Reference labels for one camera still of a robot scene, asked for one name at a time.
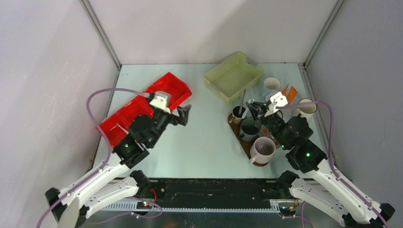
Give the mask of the grey toothbrush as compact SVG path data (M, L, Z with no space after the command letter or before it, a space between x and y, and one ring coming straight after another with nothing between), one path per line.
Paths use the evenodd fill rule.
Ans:
M242 98L241 98L241 103L240 103L240 107L239 107L239 110L238 110L238 115L239 115L240 117L242 117L242 109L243 109L243 105L244 105L244 97L245 97L245 94L246 94L246 89L243 89Z

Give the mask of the dark green mug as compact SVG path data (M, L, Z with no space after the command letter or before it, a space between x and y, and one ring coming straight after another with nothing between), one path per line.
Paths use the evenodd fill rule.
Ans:
M238 137L239 142L252 142L258 138L260 128L255 125L255 121L252 117L244 119L240 123L240 135Z

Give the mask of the brown mug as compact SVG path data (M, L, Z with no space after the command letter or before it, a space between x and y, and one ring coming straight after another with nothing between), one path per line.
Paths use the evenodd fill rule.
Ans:
M236 106L233 108L230 115L229 123L240 124L243 118L246 116L246 108L244 106Z

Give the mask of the light blue mug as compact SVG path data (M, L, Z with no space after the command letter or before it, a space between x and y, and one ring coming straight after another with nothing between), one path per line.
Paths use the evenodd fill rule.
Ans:
M266 98L272 93L276 93L280 87L280 82L276 78L266 78L263 82L263 85L265 87L263 91L263 98Z

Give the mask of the cream plastic basket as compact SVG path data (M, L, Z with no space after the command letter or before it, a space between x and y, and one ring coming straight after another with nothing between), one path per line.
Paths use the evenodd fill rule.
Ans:
M260 81L265 69L243 52L235 52L204 75L204 83L224 103L231 104Z

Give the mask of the orange toothpaste tube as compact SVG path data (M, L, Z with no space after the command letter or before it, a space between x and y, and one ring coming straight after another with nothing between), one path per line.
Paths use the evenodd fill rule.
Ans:
M289 84L287 84L286 87L281 91L281 93L286 97L288 104L290 105L296 98L298 91L294 86L291 86L289 88Z

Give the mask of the pink white mug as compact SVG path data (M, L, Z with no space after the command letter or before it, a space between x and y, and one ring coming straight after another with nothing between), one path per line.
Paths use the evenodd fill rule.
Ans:
M249 164L256 163L256 166L267 165L271 161L275 150L276 145L273 140L268 137L257 138L249 150Z

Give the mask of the white mug black handle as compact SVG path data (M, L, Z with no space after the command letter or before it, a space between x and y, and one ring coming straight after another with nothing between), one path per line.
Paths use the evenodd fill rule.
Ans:
M292 117L300 115L301 117L306 118L309 121L316 113L317 109L318 107L316 103L297 107L292 110Z

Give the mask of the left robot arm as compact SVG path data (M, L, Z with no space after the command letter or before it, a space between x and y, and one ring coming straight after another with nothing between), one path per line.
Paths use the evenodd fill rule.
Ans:
M78 228L103 207L128 197L144 198L150 181L132 168L149 155L169 124L185 126L191 105L178 107L178 114L165 107L153 107L153 116L136 116L128 134L110 156L66 188L51 188L45 197L59 228Z

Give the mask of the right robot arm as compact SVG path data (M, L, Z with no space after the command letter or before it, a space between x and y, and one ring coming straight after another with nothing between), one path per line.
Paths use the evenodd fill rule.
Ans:
M394 207L368 197L335 167L331 150L325 153L310 141L313 131L307 118L299 114L285 122L278 115L283 110L316 104L321 104L321 101L288 105L284 96L265 103L254 100L245 103L256 124L266 127L282 149L288 151L286 158L289 164L329 192L324 194L309 189L302 178L286 171L278 179L277 194L284 199L291 196L301 199L345 228L387 228L388 220L395 213Z

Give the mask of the brown oval wooden tray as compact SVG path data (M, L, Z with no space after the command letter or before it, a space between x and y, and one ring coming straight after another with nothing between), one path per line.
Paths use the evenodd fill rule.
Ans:
M233 134L235 135L235 138L237 139L238 143L241 145L243 152L245 153L247 158L250 159L251 158L250 149L255 141L252 141L252 142L239 141L238 138L240 136L240 124L236 124L233 122L230 123L231 119L232 119L232 114L229 114L228 125L230 126Z

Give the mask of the red divided organizer bin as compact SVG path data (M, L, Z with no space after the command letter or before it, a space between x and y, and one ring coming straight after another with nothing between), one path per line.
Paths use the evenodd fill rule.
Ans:
M144 90L145 93L156 91L164 91L171 95L169 103L171 110L176 109L192 95L188 85L170 72L160 77ZM116 124L120 124L128 130L129 125L135 117L142 114L152 117L154 111L146 98L138 95L100 124L101 129L106 134L113 148L127 136Z

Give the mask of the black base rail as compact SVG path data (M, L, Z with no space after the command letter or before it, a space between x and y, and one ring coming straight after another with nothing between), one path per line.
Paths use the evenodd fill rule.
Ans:
M275 200L294 198L275 179L151 178L137 197L163 209L271 209Z

